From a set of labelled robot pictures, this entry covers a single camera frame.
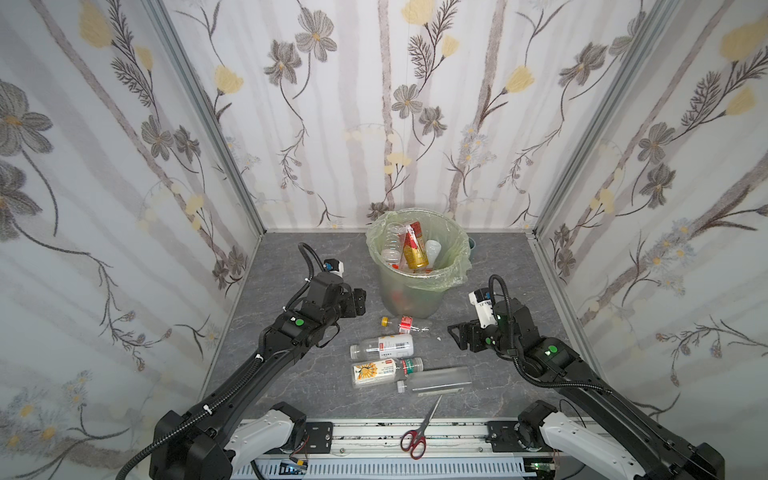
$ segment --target trash can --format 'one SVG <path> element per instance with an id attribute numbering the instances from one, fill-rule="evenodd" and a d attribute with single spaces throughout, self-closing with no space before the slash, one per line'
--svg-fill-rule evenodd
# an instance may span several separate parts
<path id="1" fill-rule="evenodd" d="M 420 222 L 424 241 L 437 240 L 442 245 L 433 271 L 403 273 L 390 267 L 382 258 L 386 228 L 391 223 Z M 445 292 L 467 280 L 469 242 L 458 223 L 436 212 L 406 208 L 379 217 L 366 233 L 366 243 L 373 262 L 379 268 L 382 302 L 395 315 L 426 318 L 440 306 Z"/>

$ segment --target scissors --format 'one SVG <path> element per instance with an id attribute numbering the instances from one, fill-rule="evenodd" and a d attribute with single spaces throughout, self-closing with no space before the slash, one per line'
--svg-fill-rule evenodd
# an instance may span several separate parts
<path id="1" fill-rule="evenodd" d="M 424 431 L 427 429 L 427 425 L 429 425 L 429 422 L 435 415 L 435 410 L 437 410 L 437 405 L 440 403 L 441 398 L 442 395 L 437 398 L 437 402 L 435 402 L 435 405 L 432 407 L 432 409 L 429 410 L 429 413 L 424 418 L 424 421 L 419 426 L 419 428 L 416 430 L 407 431 L 400 439 L 400 448 L 404 452 L 411 452 L 411 458 L 414 460 L 418 460 L 423 457 L 424 452 L 427 450 L 427 439 L 424 436 Z"/>

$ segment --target robotic arm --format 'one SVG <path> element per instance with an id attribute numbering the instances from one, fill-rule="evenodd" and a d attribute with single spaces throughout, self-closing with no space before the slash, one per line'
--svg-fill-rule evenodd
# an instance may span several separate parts
<path id="1" fill-rule="evenodd" d="M 495 281 L 502 288 L 503 301 L 496 301 Z M 509 297 L 500 276 L 491 275 L 488 288 L 470 293 L 469 299 L 478 319 L 448 327 L 460 349 L 493 350 L 499 358 L 513 362 L 527 382 L 555 389 L 579 405 L 618 442 L 583 429 L 539 400 L 518 417 L 521 445 L 531 449 L 549 445 L 617 480 L 724 478 L 725 461 L 717 450 L 707 443 L 691 445 L 654 422 L 615 392 L 570 346 L 541 336 L 528 308 Z"/>
<path id="2" fill-rule="evenodd" d="M 272 448 L 293 451 L 305 439 L 306 416 L 284 402 L 238 429 L 246 407 L 273 380 L 312 347 L 327 345 L 330 339 L 323 342 L 323 337 L 328 328 L 335 326 L 336 336 L 339 319 L 366 312 L 366 291 L 344 283 L 342 263 L 334 259 L 320 262 L 305 243 L 299 244 L 299 250 L 309 276 L 274 323 L 261 332 L 256 352 L 184 415 L 173 411 L 165 414 L 155 426 L 153 443 L 120 470 L 117 480 L 125 479 L 150 455 L 149 475 L 154 480 L 221 480 L 232 475 L 233 467 L 239 468 Z M 316 275 L 307 252 L 320 268 Z"/>

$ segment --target floral wallpaper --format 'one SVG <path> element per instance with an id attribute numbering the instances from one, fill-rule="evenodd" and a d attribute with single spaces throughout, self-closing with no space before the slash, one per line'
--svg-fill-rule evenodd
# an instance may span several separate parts
<path id="1" fill-rule="evenodd" d="M 729 478 L 768 466 L 767 101 L 765 3 L 682 2 L 539 232 L 611 384 Z"/>
<path id="2" fill-rule="evenodd" d="M 13 2 L 0 42 L 0 463 L 107 478 L 198 397 L 257 238 L 141 4 Z"/>
<path id="3" fill-rule="evenodd" d="M 164 4 L 272 228 L 532 228 L 653 6 Z"/>

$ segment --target bottle label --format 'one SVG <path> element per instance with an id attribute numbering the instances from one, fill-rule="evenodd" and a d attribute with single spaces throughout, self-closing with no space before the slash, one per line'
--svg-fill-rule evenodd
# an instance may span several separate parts
<path id="1" fill-rule="evenodd" d="M 403 372 L 406 373 L 406 375 L 409 375 L 415 372 L 416 365 L 413 362 L 413 359 L 403 359 L 403 360 L 400 360 L 400 362 L 402 363 L 402 370 Z"/>
<path id="2" fill-rule="evenodd" d="M 413 318 L 410 316 L 404 316 L 400 320 L 400 333 L 411 333 L 411 328 L 413 327 Z"/>
<path id="3" fill-rule="evenodd" d="M 376 360 L 375 362 L 360 363 L 353 366 L 355 385 L 366 383 L 381 383 L 389 377 L 395 378 L 397 367 L 395 360 Z"/>
<path id="4" fill-rule="evenodd" d="M 413 355 L 411 336 L 390 335 L 379 337 L 379 358 L 403 358 Z"/>

